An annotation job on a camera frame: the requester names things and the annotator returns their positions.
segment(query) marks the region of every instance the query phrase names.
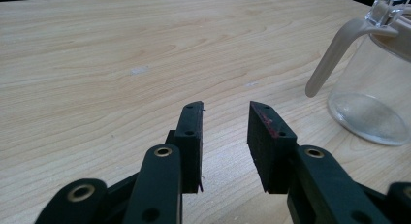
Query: gray plastic handle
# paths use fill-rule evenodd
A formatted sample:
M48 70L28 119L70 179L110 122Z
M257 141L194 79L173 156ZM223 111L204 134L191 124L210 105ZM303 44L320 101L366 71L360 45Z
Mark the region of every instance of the gray plastic handle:
M357 38L369 33L388 37L398 35L398 32L390 26L375 27L368 23L366 19L351 19L338 30L332 39L332 43L305 87L305 95L314 97L329 78L332 70L336 64L338 64L339 60L341 60L347 48L350 47Z

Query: circular hole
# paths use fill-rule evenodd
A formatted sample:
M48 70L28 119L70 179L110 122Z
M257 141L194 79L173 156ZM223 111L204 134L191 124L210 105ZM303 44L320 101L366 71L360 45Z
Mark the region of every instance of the circular hole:
M154 151L154 154L155 154L156 156L158 156L158 157L167 157L167 156L169 156L170 154L172 154L172 152L173 152L173 151L172 151L170 148L161 147L161 148L156 149L156 150Z
M411 186L405 187L404 188L404 193L405 193L405 196L407 196L409 199L411 199Z
M313 158L322 158L322 157L324 157L324 153L321 152L321 151L318 150L318 149L313 149L313 148L306 149L306 150L305 150L305 153L306 153L308 156L313 157Z
M153 222L160 216L160 211L157 208L149 208L142 213L144 222Z
M73 188L69 194L67 194L67 200L70 202L81 202L89 198L95 191L93 185L83 184Z
M191 131L191 130L189 130L189 131L185 131L185 133L184 133L185 135L189 135L189 136L191 136L191 135L194 135L194 131Z
M361 211L353 211L351 217L357 222L362 224L371 224L371 218Z

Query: wood grain surface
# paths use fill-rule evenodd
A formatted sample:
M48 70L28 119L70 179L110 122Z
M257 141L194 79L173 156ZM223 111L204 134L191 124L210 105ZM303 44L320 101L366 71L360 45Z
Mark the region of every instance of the wood grain surface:
M184 223L292 223L286 197L264 193L252 162L251 100L354 180L384 193L410 181L410 145L371 144L327 112L358 42L318 96L304 95L333 35L367 11L351 0L0 3L0 222L33 223L76 179L111 186L137 172L198 100L205 192L184 195Z

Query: table surface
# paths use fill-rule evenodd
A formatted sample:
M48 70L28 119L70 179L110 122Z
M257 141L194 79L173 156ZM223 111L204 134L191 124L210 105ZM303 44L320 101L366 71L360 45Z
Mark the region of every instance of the table surface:
M356 41L314 98L305 84L351 0L37 0L0 3L0 220L33 223L64 185L108 186L140 169L181 108L205 103L203 185L184 223L292 223L264 193L246 144L250 101L380 192L411 180L410 145L359 139L326 99Z

